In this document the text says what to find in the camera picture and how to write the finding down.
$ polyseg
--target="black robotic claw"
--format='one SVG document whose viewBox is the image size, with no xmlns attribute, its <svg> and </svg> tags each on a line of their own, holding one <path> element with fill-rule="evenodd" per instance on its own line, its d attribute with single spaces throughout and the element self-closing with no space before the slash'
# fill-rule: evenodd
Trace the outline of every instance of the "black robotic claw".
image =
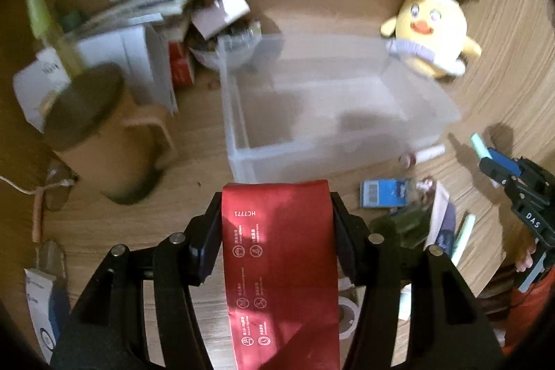
<svg viewBox="0 0 555 370">
<path fill-rule="evenodd" d="M 512 212 L 537 241 L 532 267 L 518 273 L 515 279 L 515 286 L 526 292 L 530 284 L 555 262 L 555 177 L 527 158 L 513 159 L 512 162 L 518 168 L 516 172 L 487 157 L 480 160 L 479 168 L 486 176 L 503 185 L 505 194 L 511 200 Z"/>
<path fill-rule="evenodd" d="M 345 370 L 391 367 L 401 281 L 412 281 L 409 352 L 402 369 L 490 370 L 502 354 L 464 279 L 439 248 L 399 247 L 394 225 L 370 231 L 331 194 L 339 261 L 366 286 Z M 167 369 L 212 370 L 189 286 L 212 273 L 221 244 L 221 193 L 205 215 L 155 248 L 116 245 L 85 287 L 54 349 L 58 370 L 155 369 L 146 349 L 143 281 L 154 280 L 156 318 Z"/>
</svg>

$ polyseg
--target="plush toy eye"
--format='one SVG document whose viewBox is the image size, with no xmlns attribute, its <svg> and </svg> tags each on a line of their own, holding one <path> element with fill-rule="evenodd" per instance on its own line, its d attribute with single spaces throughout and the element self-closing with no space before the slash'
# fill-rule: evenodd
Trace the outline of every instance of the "plush toy eye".
<svg viewBox="0 0 555 370">
<path fill-rule="evenodd" d="M 429 12 L 429 18 L 433 23 L 436 23 L 441 19 L 441 12 L 439 10 L 432 10 Z"/>
</svg>

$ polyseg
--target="paper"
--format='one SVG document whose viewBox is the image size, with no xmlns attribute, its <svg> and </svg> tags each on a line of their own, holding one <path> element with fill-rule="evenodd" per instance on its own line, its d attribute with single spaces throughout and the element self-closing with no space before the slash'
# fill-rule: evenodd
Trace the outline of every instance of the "paper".
<svg viewBox="0 0 555 370">
<path fill-rule="evenodd" d="M 452 202 L 447 204 L 445 216 L 437 235 L 436 245 L 440 247 L 443 252 L 451 258 L 453 256 L 454 246 L 454 229 L 457 226 L 457 217 L 455 206 Z"/>
<path fill-rule="evenodd" d="M 209 40 L 249 12 L 245 0 L 217 0 L 210 7 L 193 12 L 191 22 L 203 38 Z"/>
<path fill-rule="evenodd" d="M 43 64 L 42 71 L 52 83 L 55 91 L 62 91 L 71 83 L 71 79 L 54 48 L 41 50 L 37 53 L 37 60 Z"/>
<path fill-rule="evenodd" d="M 161 104 L 177 112 L 171 83 L 169 51 L 166 39 L 151 26 L 135 26 L 87 38 L 77 43 L 85 67 L 101 63 L 117 64 L 127 88 L 137 104 Z M 44 105 L 57 93 L 56 85 L 35 61 L 13 76 L 13 90 L 25 119 L 43 131 Z"/>
<path fill-rule="evenodd" d="M 434 197 L 434 205 L 432 207 L 432 220 L 429 224 L 429 234 L 424 248 L 427 248 L 436 242 L 448 204 L 449 192 L 443 184 L 438 181 L 436 183 L 436 195 Z"/>
</svg>

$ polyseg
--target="wooden table surface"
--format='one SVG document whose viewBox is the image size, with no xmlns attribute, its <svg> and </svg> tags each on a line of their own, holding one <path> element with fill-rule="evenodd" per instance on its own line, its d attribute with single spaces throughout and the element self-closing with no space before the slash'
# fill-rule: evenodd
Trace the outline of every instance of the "wooden table surface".
<svg viewBox="0 0 555 370">
<path fill-rule="evenodd" d="M 20 31 L 23 0 L 4 0 L 17 6 L 6 17 L 6 27 L 16 25 L 8 45 L 18 45 L 29 31 Z M 104 0 L 71 0 L 93 10 Z M 382 20 L 396 14 L 402 0 L 255 0 L 253 6 L 266 31 L 309 31 L 377 35 Z M 484 48 L 471 61 L 467 74 L 444 83 L 459 105 L 463 120 L 450 127 L 443 143 L 444 156 L 415 168 L 415 177 L 431 174 L 450 191 L 457 220 L 465 211 L 477 216 L 472 239 L 459 269 L 473 292 L 478 293 L 505 258 L 513 253 L 522 225 L 510 213 L 501 191 L 480 175 L 469 147 L 473 132 L 492 126 L 496 144 L 504 152 L 526 155 L 552 167 L 555 137 L 555 76 L 552 62 L 555 40 L 549 0 L 471 0 L 463 5 L 469 35 Z M 155 191 L 135 206 L 118 206 L 79 182 L 59 212 L 45 215 L 45 237 L 66 250 L 69 294 L 76 301 L 110 247 L 125 243 L 132 250 L 156 245 L 204 212 L 215 191 L 232 181 L 225 151 L 217 76 L 208 70 L 198 75 L 191 89 L 177 95 L 178 162 L 165 174 Z M 347 208 L 370 220 L 375 212 L 359 209 L 359 184 L 369 177 L 399 176 L 391 162 L 328 175 L 330 189 L 338 191 Z M 224 296 L 221 258 L 207 283 L 192 290 L 196 314 L 215 368 L 234 368 Z M 152 359 L 162 361 L 156 340 L 152 287 L 146 288 L 145 312 Z M 400 329 L 398 356 L 406 347 L 408 328 Z"/>
</svg>

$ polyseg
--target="yellow plush toy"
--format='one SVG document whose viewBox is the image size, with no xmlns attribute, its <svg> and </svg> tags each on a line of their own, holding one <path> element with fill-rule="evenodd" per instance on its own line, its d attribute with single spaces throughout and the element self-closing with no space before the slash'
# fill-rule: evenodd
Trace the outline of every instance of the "yellow plush toy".
<svg viewBox="0 0 555 370">
<path fill-rule="evenodd" d="M 479 44 L 466 35 L 467 23 L 454 0 L 405 0 L 398 16 L 381 26 L 390 53 L 400 55 L 414 70 L 435 78 L 461 76 L 460 55 L 480 56 Z"/>
</svg>

